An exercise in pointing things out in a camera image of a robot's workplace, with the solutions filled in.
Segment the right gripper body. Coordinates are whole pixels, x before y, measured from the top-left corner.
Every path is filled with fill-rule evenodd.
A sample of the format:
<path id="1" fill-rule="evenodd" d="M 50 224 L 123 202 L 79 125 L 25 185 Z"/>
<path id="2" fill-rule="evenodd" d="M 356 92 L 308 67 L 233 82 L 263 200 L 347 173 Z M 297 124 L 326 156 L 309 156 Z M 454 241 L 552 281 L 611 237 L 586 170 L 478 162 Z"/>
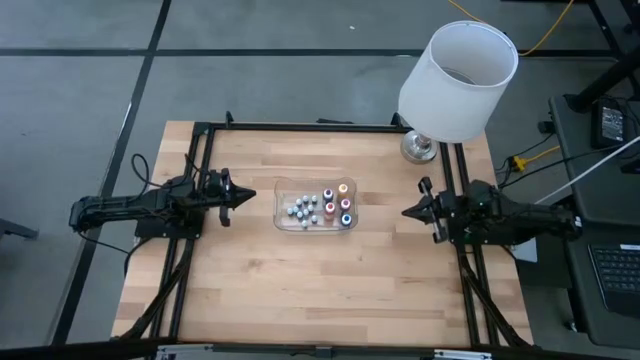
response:
<path id="1" fill-rule="evenodd" d="M 434 216 L 434 222 L 430 225 L 433 229 L 433 240 L 436 244 L 449 242 L 452 244 L 466 244 L 467 233 L 463 226 L 463 214 L 458 204 L 458 197 L 450 190 L 444 190 L 437 194 L 432 192 L 433 184 L 429 177 L 423 177 L 418 182 L 418 188 L 422 197 L 430 197 L 432 207 L 430 211 Z"/>

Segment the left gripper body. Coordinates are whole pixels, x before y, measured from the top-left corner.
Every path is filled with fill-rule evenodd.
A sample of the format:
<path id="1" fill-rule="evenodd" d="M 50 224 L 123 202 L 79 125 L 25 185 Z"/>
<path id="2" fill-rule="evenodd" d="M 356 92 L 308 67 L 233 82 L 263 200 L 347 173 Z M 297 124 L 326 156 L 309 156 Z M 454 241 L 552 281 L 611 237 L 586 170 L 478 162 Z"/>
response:
<path id="1" fill-rule="evenodd" d="M 230 226 L 229 210 L 234 210 L 235 185 L 231 181 L 228 168 L 220 171 L 212 170 L 208 173 L 205 185 L 205 194 L 209 207 L 219 208 L 219 220 L 222 226 Z"/>

